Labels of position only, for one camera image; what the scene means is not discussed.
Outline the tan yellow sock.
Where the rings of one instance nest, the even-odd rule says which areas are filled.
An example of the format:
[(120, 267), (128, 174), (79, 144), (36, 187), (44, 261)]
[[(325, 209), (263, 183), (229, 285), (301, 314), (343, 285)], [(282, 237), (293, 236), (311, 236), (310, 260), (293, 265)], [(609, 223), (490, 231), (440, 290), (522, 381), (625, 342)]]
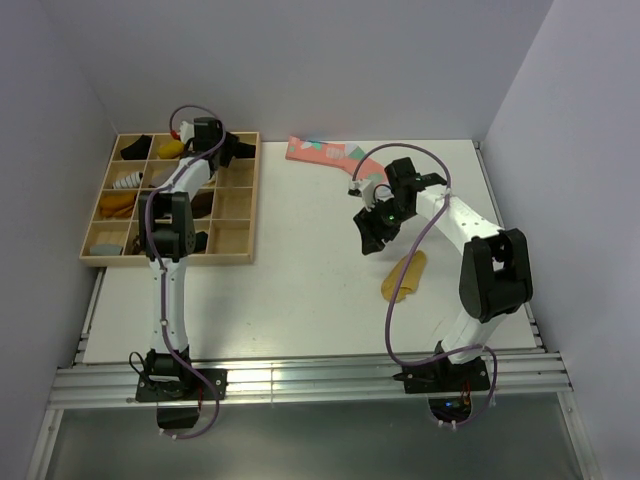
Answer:
[(422, 250), (417, 250), (409, 261), (407, 271), (402, 275), (407, 259), (408, 255), (401, 258), (381, 284), (381, 295), (387, 302), (391, 301), (398, 280), (401, 280), (401, 283), (396, 303), (418, 290), (428, 257)]

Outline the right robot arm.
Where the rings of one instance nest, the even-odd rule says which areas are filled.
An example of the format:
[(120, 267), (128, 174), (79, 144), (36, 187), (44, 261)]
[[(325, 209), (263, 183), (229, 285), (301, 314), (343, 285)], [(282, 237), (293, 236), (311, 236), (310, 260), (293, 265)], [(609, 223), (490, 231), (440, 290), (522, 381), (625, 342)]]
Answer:
[(422, 240), (437, 228), (461, 256), (458, 296), (461, 310), (440, 340), (440, 352), (423, 360), (433, 365), (435, 383), (452, 390), (468, 374), (500, 323), (517, 312), (533, 295), (527, 239), (517, 228), (505, 230), (473, 210), (452, 192), (450, 172), (422, 175), (404, 157), (385, 168), (390, 196), (380, 199), (368, 179), (353, 178), (349, 193), (363, 200), (355, 215), (362, 252), (378, 253), (394, 240), (401, 225), (419, 216), (426, 225), (401, 262), (393, 284), (385, 322), (392, 322), (402, 283)]

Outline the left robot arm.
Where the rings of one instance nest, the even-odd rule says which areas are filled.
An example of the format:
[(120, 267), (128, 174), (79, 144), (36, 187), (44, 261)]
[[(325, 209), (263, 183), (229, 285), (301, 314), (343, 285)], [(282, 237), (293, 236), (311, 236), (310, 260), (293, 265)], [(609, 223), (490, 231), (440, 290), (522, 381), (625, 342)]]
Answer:
[(194, 119), (176, 169), (138, 203), (140, 242), (154, 290), (151, 347), (142, 382), (172, 399), (187, 397), (198, 384), (184, 320), (186, 268), (196, 246), (191, 201), (216, 173), (223, 147), (231, 140), (216, 117)]

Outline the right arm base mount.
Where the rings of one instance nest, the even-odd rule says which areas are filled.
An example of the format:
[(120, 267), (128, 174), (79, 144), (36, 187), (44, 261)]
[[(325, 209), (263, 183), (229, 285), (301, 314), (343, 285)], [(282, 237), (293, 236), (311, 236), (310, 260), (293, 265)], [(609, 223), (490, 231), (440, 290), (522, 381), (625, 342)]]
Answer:
[(435, 419), (451, 427), (471, 418), (472, 394), (489, 393), (492, 386), (486, 363), (479, 354), (461, 364), (443, 358), (423, 366), (402, 366), (393, 380), (403, 384), (405, 394), (446, 394), (429, 399), (428, 403)]

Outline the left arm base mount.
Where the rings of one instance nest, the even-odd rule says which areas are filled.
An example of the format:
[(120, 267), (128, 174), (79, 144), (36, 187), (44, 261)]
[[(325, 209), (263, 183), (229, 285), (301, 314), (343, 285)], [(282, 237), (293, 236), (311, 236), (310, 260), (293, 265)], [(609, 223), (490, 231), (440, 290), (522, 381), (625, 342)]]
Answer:
[[(227, 371), (220, 368), (194, 369), (189, 349), (174, 355), (150, 350), (145, 357), (131, 352), (129, 367), (138, 376), (134, 400), (154, 403), (156, 424), (161, 434), (195, 438), (208, 430), (225, 398)], [(205, 401), (214, 402), (213, 419), (197, 429)]]

